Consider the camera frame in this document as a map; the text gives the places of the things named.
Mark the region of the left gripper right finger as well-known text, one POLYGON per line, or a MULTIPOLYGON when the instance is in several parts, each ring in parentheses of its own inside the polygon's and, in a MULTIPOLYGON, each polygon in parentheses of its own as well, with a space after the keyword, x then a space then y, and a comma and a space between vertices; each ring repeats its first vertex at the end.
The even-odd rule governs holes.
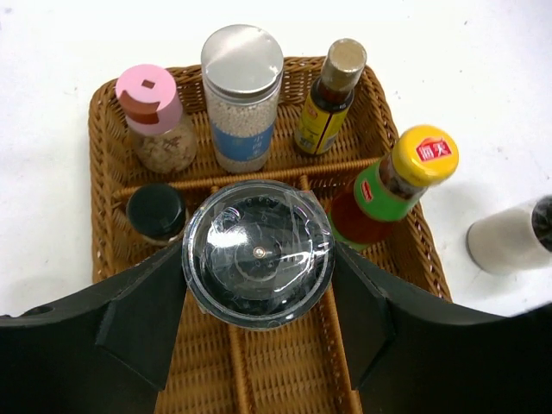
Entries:
POLYGON ((345 244, 333 291, 364 412, 550 412, 549 304, 514 317, 452 304, 345 244))

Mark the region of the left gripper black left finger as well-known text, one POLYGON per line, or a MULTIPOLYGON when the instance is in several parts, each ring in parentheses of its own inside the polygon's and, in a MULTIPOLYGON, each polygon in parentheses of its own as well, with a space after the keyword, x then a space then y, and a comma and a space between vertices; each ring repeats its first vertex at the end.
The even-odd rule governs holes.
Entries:
POLYGON ((1 318, 3 413, 152 413, 184 305, 179 244, 1 318))

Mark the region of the black cap pepper bottle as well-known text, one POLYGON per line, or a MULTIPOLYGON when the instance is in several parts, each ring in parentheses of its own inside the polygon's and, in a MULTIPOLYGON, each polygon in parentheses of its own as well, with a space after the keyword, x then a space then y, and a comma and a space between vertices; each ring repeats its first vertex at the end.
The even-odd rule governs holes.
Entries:
POLYGON ((126 216, 131 227, 147 242, 166 246, 178 240, 185 228, 185 198, 165 183, 143 185, 129 198, 126 216))

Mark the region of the red green sauce bottle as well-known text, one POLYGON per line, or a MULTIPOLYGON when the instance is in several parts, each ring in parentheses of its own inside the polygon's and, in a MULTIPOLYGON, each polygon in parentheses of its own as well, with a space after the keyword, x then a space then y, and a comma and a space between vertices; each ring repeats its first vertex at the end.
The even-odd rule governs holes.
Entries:
POLYGON ((429 188, 453 175, 459 158, 454 139, 442 129, 407 129, 333 197, 328 218, 334 237, 357 251, 387 238, 429 188))

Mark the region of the white black top grinder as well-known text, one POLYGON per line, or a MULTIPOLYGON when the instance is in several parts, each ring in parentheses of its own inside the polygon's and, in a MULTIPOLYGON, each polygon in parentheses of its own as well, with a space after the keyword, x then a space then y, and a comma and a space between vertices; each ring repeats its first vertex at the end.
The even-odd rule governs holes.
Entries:
POLYGON ((467 251, 482 270, 495 275, 551 266, 551 196, 532 199, 474 222, 467 251))

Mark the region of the black lid salt grinder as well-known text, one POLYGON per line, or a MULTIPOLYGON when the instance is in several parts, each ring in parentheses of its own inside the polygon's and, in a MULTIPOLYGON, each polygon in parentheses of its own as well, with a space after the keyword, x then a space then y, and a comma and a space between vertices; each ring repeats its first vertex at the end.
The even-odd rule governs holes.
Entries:
POLYGON ((250 330, 305 315, 336 260, 329 219, 312 191, 275 180, 226 185, 185 226, 182 267, 204 313, 250 330))

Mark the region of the pink cap spice jar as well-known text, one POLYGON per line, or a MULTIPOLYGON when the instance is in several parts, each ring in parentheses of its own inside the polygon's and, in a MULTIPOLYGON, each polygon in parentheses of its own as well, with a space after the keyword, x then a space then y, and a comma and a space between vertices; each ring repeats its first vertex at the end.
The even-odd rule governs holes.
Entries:
POLYGON ((198 138, 172 74, 156 65, 125 70, 116 81, 135 154, 154 173, 184 171, 195 159, 198 138))

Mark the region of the brown cap yellow oil bottle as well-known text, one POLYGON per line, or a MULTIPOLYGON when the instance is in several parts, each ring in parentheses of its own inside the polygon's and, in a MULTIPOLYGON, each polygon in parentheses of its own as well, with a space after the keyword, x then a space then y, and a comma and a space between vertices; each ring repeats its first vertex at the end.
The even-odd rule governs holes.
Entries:
POLYGON ((318 156, 333 146, 366 62, 367 52, 358 41, 343 38, 331 44, 298 120, 294 141, 301 152, 318 156))

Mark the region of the silver cap blue label shaker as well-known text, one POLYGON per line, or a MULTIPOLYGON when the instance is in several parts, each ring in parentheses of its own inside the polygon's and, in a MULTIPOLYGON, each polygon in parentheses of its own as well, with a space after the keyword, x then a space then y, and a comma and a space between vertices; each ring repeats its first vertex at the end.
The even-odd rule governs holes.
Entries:
POLYGON ((216 160, 229 173, 267 162, 279 104, 284 56, 264 29, 218 29, 201 52, 202 80, 216 160))

